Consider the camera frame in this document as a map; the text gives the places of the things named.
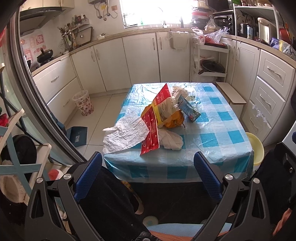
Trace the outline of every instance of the trash can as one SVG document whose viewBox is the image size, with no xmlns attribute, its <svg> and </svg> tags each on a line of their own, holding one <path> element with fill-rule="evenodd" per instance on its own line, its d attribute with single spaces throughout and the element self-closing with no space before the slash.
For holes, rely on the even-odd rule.
<svg viewBox="0 0 296 241">
<path fill-rule="evenodd" d="M 83 116 L 87 116 L 94 111 L 94 107 L 91 103 L 88 90 L 78 92 L 74 95 L 72 100 L 75 102 L 76 106 Z"/>
</svg>

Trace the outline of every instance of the electrical outlet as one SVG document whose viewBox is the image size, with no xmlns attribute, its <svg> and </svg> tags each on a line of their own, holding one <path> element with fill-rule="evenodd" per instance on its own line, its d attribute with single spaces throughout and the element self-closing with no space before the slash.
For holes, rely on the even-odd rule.
<svg viewBox="0 0 296 241">
<path fill-rule="evenodd" d="M 115 5 L 115 6 L 112 6 L 111 7 L 111 9 L 112 9 L 112 11 L 115 11 L 115 10 L 117 10 L 118 8 L 117 8 L 117 5 Z"/>
</svg>

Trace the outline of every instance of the table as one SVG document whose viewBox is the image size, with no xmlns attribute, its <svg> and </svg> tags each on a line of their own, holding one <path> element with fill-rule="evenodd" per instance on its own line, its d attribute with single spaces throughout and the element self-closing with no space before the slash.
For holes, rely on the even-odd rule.
<svg viewBox="0 0 296 241">
<path fill-rule="evenodd" d="M 118 119 L 140 116 L 165 83 L 136 84 L 122 104 Z M 190 102 L 201 116 L 192 123 L 186 115 L 184 127 L 169 129 L 183 138 L 181 150 L 158 150 L 140 156 L 141 143 L 104 155 L 107 168 L 120 180 L 143 183 L 180 183 L 201 181 L 193 157 L 201 151 L 223 173 L 243 179 L 253 169 L 254 152 L 235 113 L 211 83 L 168 83 L 169 87 L 194 88 L 196 99 Z"/>
</svg>

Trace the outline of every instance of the checkered tablecloth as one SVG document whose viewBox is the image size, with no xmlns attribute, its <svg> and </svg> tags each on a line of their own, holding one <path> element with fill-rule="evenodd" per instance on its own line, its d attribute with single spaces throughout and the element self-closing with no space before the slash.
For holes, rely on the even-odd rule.
<svg viewBox="0 0 296 241">
<path fill-rule="evenodd" d="M 218 89 L 210 83 L 169 83 L 169 87 L 192 87 L 196 99 L 190 102 L 201 116 L 192 123 L 184 115 L 184 127 L 169 129 L 183 138 L 181 150 L 158 150 L 140 156 L 141 143 L 104 155 L 108 169 L 128 182 L 180 183 L 201 181 L 193 166 L 193 157 L 201 151 L 223 173 L 242 179 L 253 169 L 253 150 L 235 113 Z M 136 84 L 123 102 L 118 119 L 126 114 L 140 116 L 164 83 Z"/>
</svg>

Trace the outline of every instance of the drawer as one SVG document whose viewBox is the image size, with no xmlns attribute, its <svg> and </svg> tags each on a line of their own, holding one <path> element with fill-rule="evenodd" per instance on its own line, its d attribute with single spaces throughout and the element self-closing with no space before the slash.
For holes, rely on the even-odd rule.
<svg viewBox="0 0 296 241">
<path fill-rule="evenodd" d="M 280 58 L 261 50 L 258 76 L 270 84 L 287 100 L 293 83 L 295 69 Z"/>
<path fill-rule="evenodd" d="M 78 79 L 75 78 L 47 104 L 51 112 L 61 123 L 64 124 L 75 109 L 76 105 L 72 98 L 79 91 L 81 91 L 81 87 Z"/>
<path fill-rule="evenodd" d="M 36 74 L 33 79 L 46 103 L 76 77 L 70 57 L 66 57 Z"/>
<path fill-rule="evenodd" d="M 255 81 L 251 100 L 271 126 L 274 126 L 278 120 L 286 103 L 272 87 L 259 77 Z"/>
<path fill-rule="evenodd" d="M 253 109 L 253 103 L 251 101 L 247 105 L 242 120 L 249 132 L 257 136 L 261 142 L 265 140 L 272 129 L 268 123 L 263 121 L 261 116 L 257 117 L 257 110 Z"/>
</svg>

